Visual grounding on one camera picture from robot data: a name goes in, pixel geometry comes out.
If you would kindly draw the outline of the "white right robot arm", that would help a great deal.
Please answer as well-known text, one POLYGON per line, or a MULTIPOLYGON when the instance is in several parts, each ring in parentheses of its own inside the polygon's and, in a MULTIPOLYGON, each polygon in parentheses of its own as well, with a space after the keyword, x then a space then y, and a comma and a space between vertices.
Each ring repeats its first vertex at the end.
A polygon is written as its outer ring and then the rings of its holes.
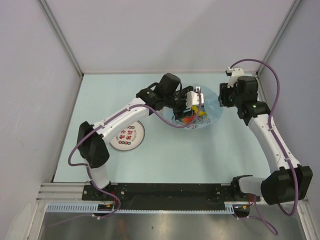
POLYGON ((309 166, 302 166, 284 143, 268 105, 258 100, 256 78, 240 76, 232 87, 221 83, 218 100, 221 107, 236 107, 239 118, 258 140, 270 169, 265 179, 253 175, 236 177, 231 196, 237 201, 248 194, 261 196, 269 205, 304 199, 313 172, 309 166))

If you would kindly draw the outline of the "light blue cartoon plastic bag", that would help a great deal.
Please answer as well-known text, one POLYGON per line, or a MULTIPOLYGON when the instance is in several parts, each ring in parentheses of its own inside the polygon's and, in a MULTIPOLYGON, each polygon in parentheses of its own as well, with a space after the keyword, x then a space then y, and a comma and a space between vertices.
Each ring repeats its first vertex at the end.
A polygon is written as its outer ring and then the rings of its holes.
POLYGON ((196 86, 200 87, 201 93, 204 95, 204 104, 200 108, 198 117, 195 118, 199 110, 198 105, 195 105, 191 108, 191 110, 194 111, 193 116, 185 117, 180 120, 175 119, 172 109, 164 107, 160 111, 160 113, 168 122, 171 122, 172 124, 178 126, 184 126, 191 123, 188 127, 185 127, 184 129, 196 130, 208 127, 221 118, 223 114, 223 109, 222 107, 220 107, 218 95, 206 86, 200 84, 197 84, 196 86))

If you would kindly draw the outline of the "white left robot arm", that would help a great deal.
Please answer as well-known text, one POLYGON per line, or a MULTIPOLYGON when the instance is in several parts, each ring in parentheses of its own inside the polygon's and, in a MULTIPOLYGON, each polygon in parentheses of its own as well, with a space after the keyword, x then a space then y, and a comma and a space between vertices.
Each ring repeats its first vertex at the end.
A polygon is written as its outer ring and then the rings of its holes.
POLYGON ((79 126, 75 149, 84 159, 93 194, 100 200, 110 196, 111 181, 107 175, 106 163, 110 158, 107 145, 117 134, 129 125, 157 115, 163 122, 166 119, 160 114, 163 108, 172 109, 176 119, 199 115, 192 108, 204 104, 204 94, 201 87, 189 85, 183 87, 179 77, 166 73, 159 82, 141 89, 125 107, 113 115, 90 124, 87 121, 79 126))

